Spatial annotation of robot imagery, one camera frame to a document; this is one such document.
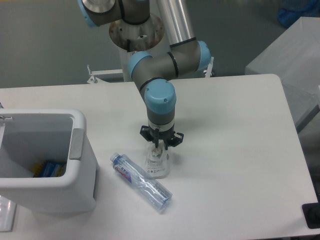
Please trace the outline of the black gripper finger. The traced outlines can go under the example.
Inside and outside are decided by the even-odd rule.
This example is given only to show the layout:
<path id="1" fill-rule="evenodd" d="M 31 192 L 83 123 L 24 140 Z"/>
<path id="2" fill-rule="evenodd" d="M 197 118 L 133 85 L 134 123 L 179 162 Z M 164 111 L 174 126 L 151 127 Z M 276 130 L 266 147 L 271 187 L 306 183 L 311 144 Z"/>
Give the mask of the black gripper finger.
<path id="1" fill-rule="evenodd" d="M 176 147 L 184 140 L 184 134 L 180 132 L 173 132 L 169 137 L 164 140 L 164 146 L 167 150 L 169 147 Z"/>
<path id="2" fill-rule="evenodd" d="M 156 148 L 159 147 L 160 131 L 158 128 L 154 130 L 150 126 L 142 125 L 139 133 L 146 141 L 152 142 Z"/>

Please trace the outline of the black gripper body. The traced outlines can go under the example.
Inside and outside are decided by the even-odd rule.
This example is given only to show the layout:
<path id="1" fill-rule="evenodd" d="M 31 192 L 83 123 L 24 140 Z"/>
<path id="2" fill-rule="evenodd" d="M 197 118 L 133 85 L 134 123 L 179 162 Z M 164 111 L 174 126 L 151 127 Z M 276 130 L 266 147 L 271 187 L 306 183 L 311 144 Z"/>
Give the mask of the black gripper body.
<path id="1" fill-rule="evenodd" d="M 175 138 L 174 126 L 175 125 L 173 125 L 170 129 L 168 129 L 166 131 L 159 130 L 157 139 L 159 141 L 163 140 L 166 145 L 173 145 L 174 138 Z M 148 136 L 147 141 L 155 143 L 156 131 L 154 129 L 152 129 L 150 126 L 148 126 L 148 134 L 149 134 L 149 136 Z"/>

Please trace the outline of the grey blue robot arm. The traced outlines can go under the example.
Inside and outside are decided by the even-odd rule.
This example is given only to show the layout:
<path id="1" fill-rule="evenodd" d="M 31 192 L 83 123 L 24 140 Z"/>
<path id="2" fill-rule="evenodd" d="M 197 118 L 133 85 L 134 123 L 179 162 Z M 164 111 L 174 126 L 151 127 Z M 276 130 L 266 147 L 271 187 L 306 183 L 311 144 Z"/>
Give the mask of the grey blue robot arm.
<path id="1" fill-rule="evenodd" d="M 171 83 L 185 74 L 202 71 L 210 63 L 207 44 L 197 40 L 187 4 L 159 0 L 160 16 L 147 0 L 80 0 L 79 8 L 90 27 L 109 25 L 109 36 L 130 54 L 124 66 L 146 106 L 148 124 L 141 136 L 176 147 L 184 135 L 175 131 L 176 91 Z"/>

